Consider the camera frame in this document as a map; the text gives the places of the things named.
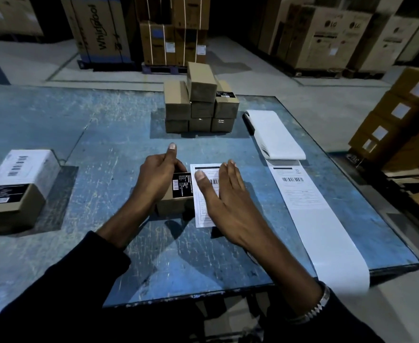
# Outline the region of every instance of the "right hand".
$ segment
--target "right hand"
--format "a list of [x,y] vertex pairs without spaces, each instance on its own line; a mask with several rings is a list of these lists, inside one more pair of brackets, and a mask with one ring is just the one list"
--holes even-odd
[[209,217],[230,242],[248,249],[258,238],[272,234],[232,160],[219,168],[220,198],[204,172],[195,172],[195,179],[205,197]]

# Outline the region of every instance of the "black sleeve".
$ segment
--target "black sleeve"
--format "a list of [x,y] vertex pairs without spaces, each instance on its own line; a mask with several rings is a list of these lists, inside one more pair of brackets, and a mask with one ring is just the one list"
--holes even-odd
[[90,231],[62,260],[49,267],[0,312],[2,328],[60,327],[99,313],[116,278],[127,271],[129,257]]
[[275,298],[275,303],[267,312],[266,343],[284,341],[285,338],[291,342],[384,342],[367,324],[357,319],[332,290],[325,307],[308,322],[301,324],[292,324],[287,320],[288,315],[284,314],[287,304],[284,300],[277,300],[277,296]]

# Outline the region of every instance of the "black label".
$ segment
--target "black label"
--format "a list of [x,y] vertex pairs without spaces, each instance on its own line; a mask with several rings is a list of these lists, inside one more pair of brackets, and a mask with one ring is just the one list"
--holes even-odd
[[173,198],[193,196],[192,178],[190,173],[173,174]]
[[231,91],[217,91],[216,97],[233,97],[235,98],[235,94]]
[[0,185],[0,203],[19,202],[30,184]]

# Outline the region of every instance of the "blue metal table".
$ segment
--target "blue metal table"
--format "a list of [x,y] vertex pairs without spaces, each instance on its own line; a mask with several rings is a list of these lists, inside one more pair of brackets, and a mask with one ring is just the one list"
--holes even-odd
[[[54,186],[56,193],[47,202],[43,213],[47,219],[42,219],[40,229],[0,236],[0,310],[87,231],[96,230],[114,214],[135,185],[145,157],[163,153],[172,141],[188,168],[191,163],[235,159],[269,225],[316,276],[281,194],[241,119],[246,109],[274,110],[279,115],[307,155],[306,171],[372,274],[404,273],[419,267],[418,258],[276,98],[239,98],[240,112],[232,133],[177,135],[165,133],[162,93],[0,86],[0,163],[10,149],[51,148],[65,165],[63,169],[77,170],[72,172],[74,185],[61,180]],[[65,192],[68,205],[59,196]],[[54,218],[58,212],[61,220]],[[225,238],[212,238],[211,229],[195,228],[194,219],[152,219],[126,253],[132,265],[116,281],[106,306],[271,284],[241,248]]]

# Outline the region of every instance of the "warehouse floor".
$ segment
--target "warehouse floor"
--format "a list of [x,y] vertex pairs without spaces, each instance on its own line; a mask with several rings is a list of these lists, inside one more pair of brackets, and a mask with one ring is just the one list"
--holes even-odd
[[[327,152],[349,148],[347,142],[398,74],[394,69],[384,81],[292,79],[226,37],[210,39],[207,50],[207,62],[214,73],[227,80],[236,94],[275,96]],[[162,91],[163,81],[185,79],[80,70],[76,60],[73,40],[41,45],[0,42],[0,66],[13,85]],[[356,176],[351,168],[343,166],[343,170]],[[369,185],[356,185],[419,256],[419,230]],[[262,296],[257,300],[261,308],[267,301]],[[419,271],[371,288],[362,300],[345,302],[385,341],[419,342]],[[225,299],[225,305],[226,313],[206,320],[207,336],[252,329],[258,324],[241,296]],[[199,306],[204,313],[204,304]]]

